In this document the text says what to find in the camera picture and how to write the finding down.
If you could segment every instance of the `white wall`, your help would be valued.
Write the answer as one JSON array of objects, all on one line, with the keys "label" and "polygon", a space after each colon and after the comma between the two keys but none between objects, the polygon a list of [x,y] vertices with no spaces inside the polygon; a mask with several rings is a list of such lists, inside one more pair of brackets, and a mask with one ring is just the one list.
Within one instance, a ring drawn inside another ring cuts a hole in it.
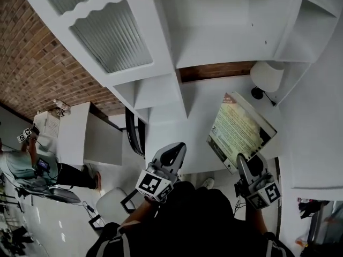
[{"label": "white wall", "polygon": [[293,187],[331,188],[326,193],[320,192],[325,198],[336,198],[339,188],[343,188],[342,87],[341,17],[319,60],[280,104],[290,150]]},{"label": "white wall", "polygon": [[30,127],[31,124],[2,107],[0,107],[0,122],[0,138],[2,143],[11,148],[20,149],[17,136],[23,133],[23,130]]},{"label": "white wall", "polygon": [[88,115],[84,159],[122,164],[123,133],[92,114]]}]

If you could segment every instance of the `white cabinet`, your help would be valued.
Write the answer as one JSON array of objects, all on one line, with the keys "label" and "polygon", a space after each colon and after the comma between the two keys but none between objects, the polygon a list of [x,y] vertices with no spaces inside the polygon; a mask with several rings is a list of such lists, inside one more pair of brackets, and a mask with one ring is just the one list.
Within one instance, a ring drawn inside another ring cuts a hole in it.
[{"label": "white cabinet", "polygon": [[273,57],[292,0],[161,0],[177,68]]},{"label": "white cabinet", "polygon": [[286,44],[280,45],[276,58],[280,61],[317,61],[336,27],[343,0],[297,0],[292,20],[295,24],[285,35]]},{"label": "white cabinet", "polygon": [[28,1],[84,68],[150,123],[186,118],[178,68],[315,62],[343,5],[343,0]]}]

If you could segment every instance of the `black sleeve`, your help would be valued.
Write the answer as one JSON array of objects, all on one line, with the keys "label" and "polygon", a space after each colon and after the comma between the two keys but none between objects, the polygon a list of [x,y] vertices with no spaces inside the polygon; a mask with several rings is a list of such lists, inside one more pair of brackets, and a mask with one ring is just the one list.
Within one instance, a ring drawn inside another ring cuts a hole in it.
[{"label": "black sleeve", "polygon": [[276,247],[272,250],[272,257],[282,256],[280,252],[280,248],[283,248],[286,252],[287,257],[294,257],[294,254],[286,247],[278,238],[276,238],[275,234],[272,232],[266,232],[264,237],[267,240],[272,240],[276,244]]},{"label": "black sleeve", "polygon": [[[99,239],[95,242],[95,244],[90,248],[90,250],[87,252],[86,257],[96,257],[98,254],[98,251],[100,249],[100,246],[105,241],[110,241],[113,237],[117,236],[117,229],[120,227],[120,225],[116,223],[108,223],[104,226],[102,229],[102,232],[100,234]],[[122,257],[124,256],[123,253],[123,243],[120,241],[120,243],[109,243],[106,246],[106,249],[103,254],[104,257],[106,256],[112,256],[112,257]]]}]

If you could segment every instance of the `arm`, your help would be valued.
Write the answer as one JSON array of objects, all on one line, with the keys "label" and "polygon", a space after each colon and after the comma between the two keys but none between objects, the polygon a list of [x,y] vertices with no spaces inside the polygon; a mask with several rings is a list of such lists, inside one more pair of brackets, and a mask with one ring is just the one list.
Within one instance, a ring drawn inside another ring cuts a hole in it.
[{"label": "arm", "polygon": [[33,140],[31,138],[30,138],[30,141],[29,141],[28,152],[30,153],[30,156],[31,156],[32,166],[35,166],[36,165],[36,161],[37,161],[36,142],[35,142],[35,140]]},{"label": "arm", "polygon": [[126,224],[132,221],[142,222],[153,218],[156,214],[158,207],[157,205],[151,204],[144,200],[144,202],[137,208],[130,216],[122,223]]},{"label": "arm", "polygon": [[245,211],[245,221],[251,224],[255,229],[257,229],[262,234],[268,232],[267,227],[264,223],[262,211],[255,210],[249,201],[245,200],[246,202],[246,211]]},{"label": "arm", "polygon": [[26,143],[26,141],[24,141],[24,143],[21,144],[20,151],[22,151],[22,152],[26,152],[27,151],[27,143]]}]

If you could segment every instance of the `person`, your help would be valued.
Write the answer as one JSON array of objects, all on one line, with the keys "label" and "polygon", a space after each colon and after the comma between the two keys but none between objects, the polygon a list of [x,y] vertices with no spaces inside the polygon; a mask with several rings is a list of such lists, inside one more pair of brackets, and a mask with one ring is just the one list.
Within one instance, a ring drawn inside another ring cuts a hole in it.
[{"label": "person", "polygon": [[268,256],[266,236],[284,248],[275,246],[271,256],[293,256],[267,232],[260,210],[247,202],[246,220],[235,219],[229,200],[213,184],[210,178],[196,190],[176,183],[161,205],[145,198],[121,226],[105,225],[86,257]]},{"label": "person", "polygon": [[25,248],[24,243],[31,244],[34,242],[30,236],[24,236],[26,233],[27,233],[27,230],[23,226],[13,231],[10,231],[9,229],[7,229],[6,231],[1,231],[0,232],[1,243],[3,244],[4,248],[9,250],[12,254],[14,255],[19,254],[20,256],[24,256],[25,255],[25,252],[23,251],[23,248]]},{"label": "person", "polygon": [[94,177],[90,176],[86,166],[80,171],[68,164],[58,163],[54,155],[38,154],[36,150],[37,136],[32,133],[29,138],[29,145],[26,141],[21,145],[21,150],[3,151],[0,138],[0,169],[3,173],[18,183],[35,180],[37,163],[39,159],[43,160],[50,167],[49,172],[43,171],[42,177],[46,185],[69,185],[78,187],[87,187],[92,190],[101,190],[101,176],[96,172]]}]

